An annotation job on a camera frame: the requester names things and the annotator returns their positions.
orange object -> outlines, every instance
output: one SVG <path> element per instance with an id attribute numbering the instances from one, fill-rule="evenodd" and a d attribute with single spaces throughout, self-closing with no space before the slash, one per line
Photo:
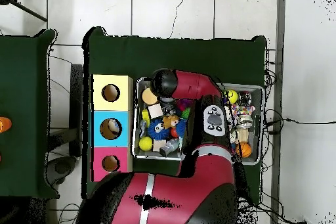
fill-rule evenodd
<path id="1" fill-rule="evenodd" d="M 251 155 L 252 149 L 249 143 L 246 143 L 246 142 L 238 143 L 236 147 L 236 153 L 238 154 L 238 156 L 240 156 L 240 148 L 241 148 L 241 153 L 243 154 L 242 158 L 248 158 Z"/>
<path id="2" fill-rule="evenodd" d="M 5 117 L 0 117 L 0 133 L 9 130 L 12 127 L 12 121 Z"/>

small figurine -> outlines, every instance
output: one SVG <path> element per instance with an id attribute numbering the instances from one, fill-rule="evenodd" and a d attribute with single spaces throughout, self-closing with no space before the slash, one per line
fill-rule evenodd
<path id="1" fill-rule="evenodd" d="M 179 123 L 178 116 L 163 117 L 163 124 L 165 126 L 165 129 L 169 129 L 170 127 L 175 128 L 178 123 Z"/>
<path id="2" fill-rule="evenodd" d="M 147 133 L 153 140 L 164 140 L 169 136 L 169 129 L 165 129 L 161 119 L 155 119 L 150 122 Z"/>
<path id="3" fill-rule="evenodd" d="M 165 146 L 160 148 L 160 154 L 162 156 L 167 157 L 169 153 L 174 152 L 179 147 L 180 139 L 179 138 L 173 138 L 169 140 Z"/>
<path id="4" fill-rule="evenodd" d="M 145 120 L 141 120 L 140 122 L 140 138 L 143 138 L 144 136 L 146 136 L 146 121 Z"/>

gray bin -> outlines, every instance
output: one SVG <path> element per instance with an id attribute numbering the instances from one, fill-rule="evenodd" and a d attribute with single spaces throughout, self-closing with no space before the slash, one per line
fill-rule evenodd
<path id="1" fill-rule="evenodd" d="M 255 165 L 261 158 L 261 145 L 262 145 L 262 126 L 263 126 L 263 112 L 265 103 L 264 89 L 260 86 L 251 85 L 236 85 L 236 84 L 217 84 L 222 90 L 233 89 L 235 91 L 248 91 L 252 96 L 252 105 L 255 107 L 255 111 L 252 114 L 253 127 L 249 129 L 249 144 L 252 148 L 250 157 L 243 159 L 244 165 Z M 168 157 L 162 156 L 158 152 L 143 151 L 139 148 L 140 129 L 139 123 L 142 119 L 142 110 L 144 109 L 144 103 L 141 98 L 141 93 L 145 88 L 150 86 L 150 81 L 146 78 L 140 78 L 136 81 L 135 87 L 135 112 L 133 122 L 133 140 L 132 140 L 132 154 L 135 158 L 146 158 L 155 160 L 181 160 L 179 148 L 171 152 Z"/>

dark green tablecloth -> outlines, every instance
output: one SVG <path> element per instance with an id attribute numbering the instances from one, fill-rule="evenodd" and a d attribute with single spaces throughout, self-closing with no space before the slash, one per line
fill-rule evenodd
<path id="1" fill-rule="evenodd" d="M 0 196 L 58 196 L 45 181 L 47 49 L 54 37 L 53 30 L 0 36 L 0 116 L 12 120 L 0 133 Z"/>
<path id="2" fill-rule="evenodd" d="M 136 81 L 159 68 L 171 68 L 218 77 L 223 83 L 264 87 L 264 37 L 252 41 L 109 37 L 97 27 L 88 32 L 84 43 L 87 39 L 90 74 L 128 75 Z M 135 171 L 175 175 L 178 166 L 174 161 L 133 160 Z M 260 169 L 260 163 L 245 166 L 255 203 L 259 202 Z M 88 192 L 93 187 L 89 175 Z"/>

tennis ball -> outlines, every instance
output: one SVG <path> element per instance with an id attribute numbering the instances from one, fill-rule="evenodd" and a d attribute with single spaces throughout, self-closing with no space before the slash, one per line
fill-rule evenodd
<path id="1" fill-rule="evenodd" d="M 151 150 L 153 147 L 153 140 L 152 138 L 145 136 L 140 139 L 139 141 L 139 147 L 141 150 L 144 150 L 145 152 L 148 150 Z"/>
<path id="2" fill-rule="evenodd" d="M 227 90 L 227 93 L 225 95 L 228 95 L 228 100 L 230 101 L 231 104 L 235 104 L 236 101 L 238 100 L 238 94 L 234 90 Z"/>
<path id="3" fill-rule="evenodd" d="M 238 154 L 238 156 L 240 156 L 240 148 L 241 148 L 241 153 L 243 154 L 242 158 L 248 158 L 251 155 L 252 149 L 248 143 L 246 142 L 238 143 L 236 147 L 236 153 Z"/>

